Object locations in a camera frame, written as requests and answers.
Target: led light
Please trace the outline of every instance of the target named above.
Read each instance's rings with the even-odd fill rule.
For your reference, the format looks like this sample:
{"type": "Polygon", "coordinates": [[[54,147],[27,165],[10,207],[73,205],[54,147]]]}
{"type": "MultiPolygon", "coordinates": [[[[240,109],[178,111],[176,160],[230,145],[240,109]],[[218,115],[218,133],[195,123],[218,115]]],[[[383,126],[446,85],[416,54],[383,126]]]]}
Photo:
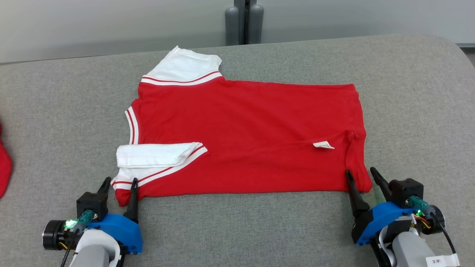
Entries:
{"type": "Polygon", "coordinates": [[[74,227],[74,225],[77,224],[77,220],[73,220],[73,219],[69,219],[66,221],[65,223],[65,227],[68,228],[68,229],[72,229],[74,227]]]}

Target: care label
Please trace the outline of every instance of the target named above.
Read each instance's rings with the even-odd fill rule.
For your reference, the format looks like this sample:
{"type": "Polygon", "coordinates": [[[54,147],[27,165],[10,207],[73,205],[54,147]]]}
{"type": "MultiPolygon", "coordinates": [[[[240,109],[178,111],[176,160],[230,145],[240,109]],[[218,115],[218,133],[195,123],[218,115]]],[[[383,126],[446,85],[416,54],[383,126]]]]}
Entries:
{"type": "Polygon", "coordinates": [[[323,142],[318,142],[313,144],[314,147],[322,147],[322,148],[329,148],[329,149],[335,149],[328,143],[328,141],[323,141],[323,142]]]}
{"type": "Polygon", "coordinates": [[[459,267],[457,253],[450,256],[433,256],[426,258],[427,267],[459,267]]]}

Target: gray table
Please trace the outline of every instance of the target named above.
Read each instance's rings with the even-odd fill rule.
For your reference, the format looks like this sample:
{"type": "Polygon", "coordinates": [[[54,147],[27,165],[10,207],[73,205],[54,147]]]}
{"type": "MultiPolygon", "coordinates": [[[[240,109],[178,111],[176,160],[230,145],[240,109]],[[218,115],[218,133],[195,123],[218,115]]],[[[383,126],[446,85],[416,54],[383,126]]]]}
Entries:
{"type": "MultiPolygon", "coordinates": [[[[366,166],[412,177],[439,206],[463,266],[475,262],[475,69],[453,43],[388,35],[197,49],[227,79],[354,83],[368,132],[366,166]]],[[[59,266],[41,232],[117,172],[124,110],[163,52],[0,66],[0,121],[14,172],[0,200],[0,265],[59,266]]],[[[376,202],[374,191],[365,196],[376,202]]],[[[344,192],[194,195],[139,203],[144,249],[126,266],[376,266],[357,247],[344,192]]],[[[109,210],[123,212],[109,196],[109,210]]],[[[442,234],[427,237],[450,254],[442,234]]]]}

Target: garment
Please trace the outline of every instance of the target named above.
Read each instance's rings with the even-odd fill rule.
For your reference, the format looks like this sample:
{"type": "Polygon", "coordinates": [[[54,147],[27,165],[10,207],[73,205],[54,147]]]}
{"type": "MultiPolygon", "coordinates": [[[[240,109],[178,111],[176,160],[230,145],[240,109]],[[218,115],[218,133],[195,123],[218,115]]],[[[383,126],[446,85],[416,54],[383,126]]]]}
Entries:
{"type": "Polygon", "coordinates": [[[346,191],[346,169],[371,189],[354,85],[230,81],[220,64],[176,47],[143,76],[111,182],[121,206],[134,177],[139,198],[346,191]]]}
{"type": "Polygon", "coordinates": [[[11,159],[7,151],[3,147],[3,143],[0,140],[0,198],[3,197],[8,187],[8,181],[11,174],[11,159]]]}

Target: floor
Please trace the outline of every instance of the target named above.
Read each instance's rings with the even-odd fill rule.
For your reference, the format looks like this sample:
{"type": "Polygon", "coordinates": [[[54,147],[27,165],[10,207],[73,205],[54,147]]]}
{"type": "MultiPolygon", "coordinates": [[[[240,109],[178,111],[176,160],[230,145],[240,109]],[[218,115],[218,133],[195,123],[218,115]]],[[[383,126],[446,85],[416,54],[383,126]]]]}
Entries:
{"type": "Polygon", "coordinates": [[[475,67],[475,52],[466,52],[465,55],[467,55],[470,62],[472,62],[472,65],[475,67]]]}

